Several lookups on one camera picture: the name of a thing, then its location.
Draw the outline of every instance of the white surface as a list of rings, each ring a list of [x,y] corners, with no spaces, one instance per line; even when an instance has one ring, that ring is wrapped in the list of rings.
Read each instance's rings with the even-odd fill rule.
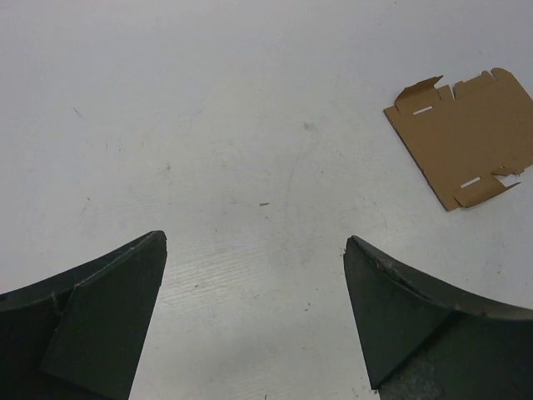
[[[3,1],[0,293],[162,229],[132,399],[377,398],[350,235],[533,307],[533,172],[446,213],[382,113],[438,74],[504,67],[533,93],[531,15],[528,0]]]

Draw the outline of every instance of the rectangular slot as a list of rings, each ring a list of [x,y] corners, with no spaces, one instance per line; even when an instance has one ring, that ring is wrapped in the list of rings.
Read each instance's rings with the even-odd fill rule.
[[[422,113],[425,113],[426,111],[430,111],[431,109],[433,108],[433,106],[427,106],[427,107],[424,107],[418,111],[415,111],[413,113],[413,115],[418,115],[418,114],[422,114]]]
[[[464,189],[466,188],[467,186],[470,186],[472,183],[476,183],[477,181],[480,181],[481,178],[480,177],[475,177],[474,179],[472,179],[471,181],[468,181],[467,183],[463,183],[461,185],[461,189]]]

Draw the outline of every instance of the flat cardboard sheet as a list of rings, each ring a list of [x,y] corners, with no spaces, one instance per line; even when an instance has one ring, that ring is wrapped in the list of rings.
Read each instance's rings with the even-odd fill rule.
[[[512,73],[484,71],[470,81],[406,87],[385,114],[447,211],[503,193],[495,175],[533,164],[533,100]]]

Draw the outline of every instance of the cardboard piece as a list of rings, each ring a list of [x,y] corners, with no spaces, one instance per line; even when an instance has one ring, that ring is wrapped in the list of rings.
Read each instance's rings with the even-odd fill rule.
[[[447,211],[513,188],[495,175],[533,164],[533,100],[512,73],[484,71],[435,88],[432,77],[406,87],[385,115]]]

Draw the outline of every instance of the scratch mark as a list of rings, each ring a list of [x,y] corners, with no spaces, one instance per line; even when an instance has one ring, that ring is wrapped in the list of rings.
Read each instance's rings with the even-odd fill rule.
[[[52,291],[50,293],[50,297],[52,298],[53,303],[53,311],[58,316],[61,317],[63,315],[63,311],[59,308],[59,302],[57,301],[56,293]]]
[[[386,230],[386,218],[381,212],[380,212],[380,214],[381,214],[381,217],[383,218],[383,222],[385,223],[385,230]]]
[[[149,383],[150,383],[150,387],[153,389],[153,391],[154,391],[155,393],[158,393],[158,390],[156,389],[155,386],[153,386],[153,383],[151,383],[151,382],[149,382]]]
[[[89,203],[91,202],[91,198],[89,196],[86,196],[85,198],[87,199],[87,201],[85,202],[85,206],[83,206],[82,208],[82,211],[81,211],[82,215],[87,211]]]
[[[300,149],[298,150],[298,155],[296,156],[296,160],[292,164],[291,173],[289,174],[289,180],[288,180],[287,185],[286,185],[285,207],[283,209],[283,228],[285,229],[285,233],[288,233],[288,230],[286,228],[286,214],[287,214],[287,209],[289,207],[289,196],[291,195],[292,177],[294,175],[294,171],[296,170],[296,165],[298,165],[298,162],[300,161],[301,150],[302,149],[303,149],[303,138],[301,139]],[[287,242],[288,242],[288,237],[285,236],[285,242],[283,243],[283,247],[285,249],[286,249]]]
[[[154,132],[156,129],[153,128],[150,130],[146,135],[144,135],[144,138],[142,139],[141,146],[144,147],[144,142],[148,140],[148,138],[152,135],[152,132]]]
[[[189,124],[189,128],[192,128],[192,122],[195,120],[196,117],[198,117],[198,115],[200,115],[202,113],[202,110],[200,109],[200,106],[202,105],[202,102],[203,102],[203,99],[200,100],[200,102],[198,103],[197,105],[197,109],[196,111],[194,112],[194,114],[192,114],[192,117],[190,117],[189,119],[186,119],[185,121],[183,121],[182,123],[180,123],[178,125],[178,127],[180,127],[181,125],[185,125],[186,123]]]

